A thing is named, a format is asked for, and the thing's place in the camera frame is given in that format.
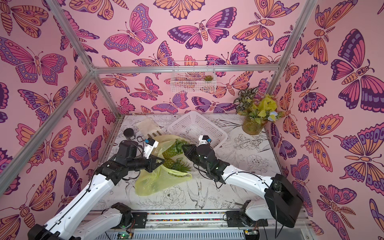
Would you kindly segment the pineapple front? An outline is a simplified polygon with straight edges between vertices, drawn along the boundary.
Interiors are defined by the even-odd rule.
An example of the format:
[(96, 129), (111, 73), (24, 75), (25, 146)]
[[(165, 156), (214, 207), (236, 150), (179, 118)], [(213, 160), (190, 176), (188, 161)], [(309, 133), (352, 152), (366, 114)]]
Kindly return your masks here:
[(177, 158), (176, 160), (166, 159), (164, 162), (164, 166), (168, 169), (179, 171), (182, 173), (188, 173), (191, 171), (191, 167), (188, 163), (183, 160), (183, 158)]

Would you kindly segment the pineapple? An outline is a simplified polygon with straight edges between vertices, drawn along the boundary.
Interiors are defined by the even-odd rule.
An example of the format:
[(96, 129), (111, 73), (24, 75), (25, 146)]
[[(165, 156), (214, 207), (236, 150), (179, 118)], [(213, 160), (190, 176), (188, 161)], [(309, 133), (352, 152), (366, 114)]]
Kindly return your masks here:
[(175, 142), (163, 152), (163, 158), (165, 160), (171, 160), (175, 156), (184, 154), (184, 145), (189, 145), (189, 143), (185, 140), (176, 139)]
[(166, 159), (164, 162), (164, 166), (168, 169), (179, 171), (182, 173), (188, 173), (191, 171), (191, 167), (188, 163), (183, 160), (183, 158), (177, 158), (176, 160)]

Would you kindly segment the yellow-green plastic bag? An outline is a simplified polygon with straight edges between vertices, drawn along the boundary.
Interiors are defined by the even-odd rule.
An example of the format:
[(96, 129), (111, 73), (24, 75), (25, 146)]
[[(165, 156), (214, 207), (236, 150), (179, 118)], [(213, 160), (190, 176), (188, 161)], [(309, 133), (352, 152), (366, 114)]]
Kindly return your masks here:
[[(157, 136), (154, 137), (154, 139), (159, 142), (159, 144), (157, 148), (154, 149), (152, 154), (162, 159), (164, 159), (163, 152), (168, 149), (176, 139), (185, 140), (190, 143), (188, 140), (175, 135)], [(172, 159), (176, 160), (177, 158), (183, 158), (183, 160), (188, 163), (187, 157), (184, 154), (175, 156)], [(148, 173), (145, 170), (141, 171), (141, 174), (135, 183), (135, 193), (140, 197), (147, 197), (175, 185), (187, 182), (192, 178), (193, 176), (191, 171), (188, 173), (182, 173), (168, 169), (163, 164), (151, 173)]]

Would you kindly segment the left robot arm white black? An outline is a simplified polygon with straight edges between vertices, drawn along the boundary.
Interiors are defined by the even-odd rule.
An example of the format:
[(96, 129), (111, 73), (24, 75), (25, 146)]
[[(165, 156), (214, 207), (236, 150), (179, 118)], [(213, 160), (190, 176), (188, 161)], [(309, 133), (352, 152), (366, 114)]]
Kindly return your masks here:
[(28, 239), (94, 240), (114, 227), (132, 227), (132, 209), (122, 203), (112, 205), (85, 224), (82, 224), (82, 221), (104, 195), (124, 180), (129, 172), (145, 170), (151, 173), (164, 163), (164, 159), (152, 155), (159, 143), (152, 138), (146, 139), (144, 143), (144, 150), (137, 155), (138, 144), (135, 141), (122, 141), (118, 153), (95, 170), (87, 186), (44, 225), (34, 225), (28, 232)]

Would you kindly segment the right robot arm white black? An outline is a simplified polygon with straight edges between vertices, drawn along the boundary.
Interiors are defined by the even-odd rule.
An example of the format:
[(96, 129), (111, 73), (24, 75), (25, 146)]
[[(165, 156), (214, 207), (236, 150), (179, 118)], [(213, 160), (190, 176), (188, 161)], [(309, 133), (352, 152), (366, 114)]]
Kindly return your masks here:
[(260, 176), (241, 170), (216, 157), (209, 145), (183, 145), (184, 155), (204, 177), (224, 185), (232, 185), (250, 191), (265, 200), (264, 204), (246, 201), (242, 207), (245, 217), (252, 221), (273, 218), (287, 228), (296, 225), (304, 198), (287, 178), (281, 174), (274, 177)]

